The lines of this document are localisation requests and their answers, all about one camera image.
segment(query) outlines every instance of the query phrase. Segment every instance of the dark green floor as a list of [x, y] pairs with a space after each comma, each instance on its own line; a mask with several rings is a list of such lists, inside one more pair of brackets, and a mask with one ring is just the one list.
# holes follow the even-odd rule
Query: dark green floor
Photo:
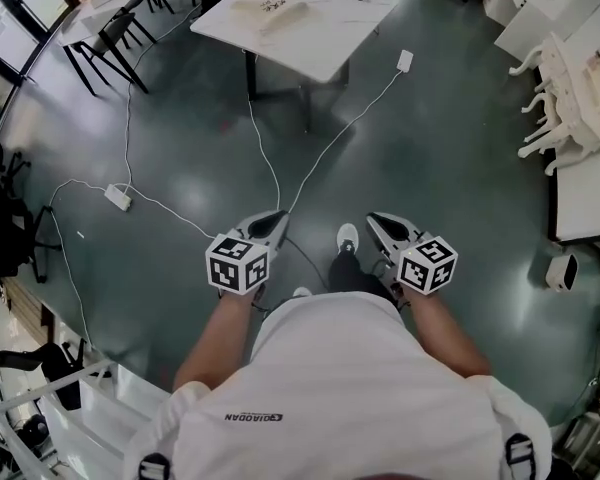
[[[175, 17], [139, 10], [156, 36], [190, 10], [189, 0], [170, 1]], [[532, 77], [507, 76], [515, 61], [493, 46], [500, 27], [481, 4], [397, 1], [380, 35], [352, 57], [349, 87], [316, 98], [313, 133], [303, 132], [294, 101], [254, 106], [288, 208], [317, 155], [389, 82], [400, 51], [414, 53], [411, 72], [324, 157], [294, 210], [290, 236], [326, 273], [343, 222], [361, 230], [363, 265], [377, 258], [363, 231], [369, 211], [402, 215], [441, 234], [460, 254], [445, 299], [498, 378], [555, 424], [592, 373], [600, 267], [580, 251], [573, 292], [544, 288], [550, 257], [559, 254], [545, 238], [547, 180], [539, 158], [516, 155], [534, 129], [520, 113], [531, 99]], [[128, 57], [135, 61], [141, 51], [136, 46]], [[262, 87], [297, 83], [293, 73], [264, 59], [258, 70]], [[50, 46], [31, 73], [39, 85], [20, 91], [2, 130], [7, 148], [20, 148], [33, 161], [20, 189], [36, 211], [69, 178], [104, 187], [127, 179], [126, 83], [104, 68], [115, 84], [109, 89], [87, 72], [98, 99], [62, 50]], [[213, 234], [272, 208], [275, 186], [249, 118], [240, 50], [183, 25], [143, 58], [138, 72], [151, 94], [132, 91], [135, 185]], [[169, 386], [216, 302], [204, 267], [209, 241], [137, 197], [123, 213], [101, 192], [72, 185], [54, 208], [95, 346]], [[51, 220], [45, 235], [55, 236]], [[20, 277], [82, 332], [62, 256], [51, 253], [47, 260], [45, 285], [35, 284], [26, 266]], [[274, 304], [299, 285], [321, 291], [309, 264], [286, 246], [263, 303]]]

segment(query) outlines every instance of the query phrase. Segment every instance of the white sneaker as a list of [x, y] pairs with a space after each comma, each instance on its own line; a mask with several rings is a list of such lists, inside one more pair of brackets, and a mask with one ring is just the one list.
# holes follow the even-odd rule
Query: white sneaker
[[309, 290], [309, 288], [305, 288], [304, 286], [298, 286], [293, 292], [293, 298], [311, 297], [312, 295], [313, 293], [311, 293], [311, 290]]
[[338, 245], [338, 254], [344, 251], [355, 254], [360, 244], [356, 227], [349, 223], [340, 226], [338, 235], [336, 236], [336, 243]]

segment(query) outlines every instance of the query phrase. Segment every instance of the black pants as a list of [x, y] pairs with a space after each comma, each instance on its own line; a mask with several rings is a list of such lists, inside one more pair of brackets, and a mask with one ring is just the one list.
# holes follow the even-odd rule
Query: black pants
[[343, 251], [333, 260], [329, 268], [330, 292], [366, 292], [387, 299], [395, 306], [396, 301], [380, 279], [365, 274], [360, 262], [352, 252]]

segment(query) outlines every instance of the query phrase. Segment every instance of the white table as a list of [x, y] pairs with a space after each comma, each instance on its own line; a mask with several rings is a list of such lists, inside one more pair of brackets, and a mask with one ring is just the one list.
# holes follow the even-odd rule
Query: white table
[[80, 79], [84, 83], [84, 85], [89, 89], [92, 95], [96, 95], [91, 87], [91, 84], [85, 77], [82, 69], [80, 69], [80, 65], [76, 61], [75, 57], [71, 53], [71, 45], [79, 44], [86, 39], [89, 39], [93, 36], [100, 36], [102, 40], [107, 44], [111, 53], [118, 59], [118, 62], [122, 64], [122, 67], [127, 71], [131, 79], [144, 91], [148, 92], [147, 88], [144, 86], [140, 78], [136, 75], [135, 71], [129, 66], [127, 61], [124, 59], [122, 54], [118, 51], [115, 45], [109, 44], [111, 41], [107, 37], [107, 35], [103, 32], [104, 27], [111, 21], [111, 19], [129, 3], [131, 0], [110, 0], [109, 2], [99, 6], [93, 7], [91, 4], [91, 0], [83, 2], [76, 11], [76, 14], [72, 16], [70, 22], [63, 23], [60, 26], [60, 32], [56, 37], [58, 43], [62, 46], [67, 57], [69, 57], [69, 61], [73, 65], [74, 69], [80, 76]]
[[[245, 50], [250, 100], [259, 96], [256, 55], [319, 83], [329, 82], [342, 69], [340, 82], [347, 83], [349, 57], [396, 5], [392, 0], [297, 0], [308, 4], [308, 12], [263, 36], [245, 22], [241, 11], [232, 9], [236, 1], [222, 0], [193, 23], [191, 30]], [[312, 87], [311, 82], [301, 85], [305, 108], [309, 108]], [[306, 117], [309, 128], [310, 114]]]

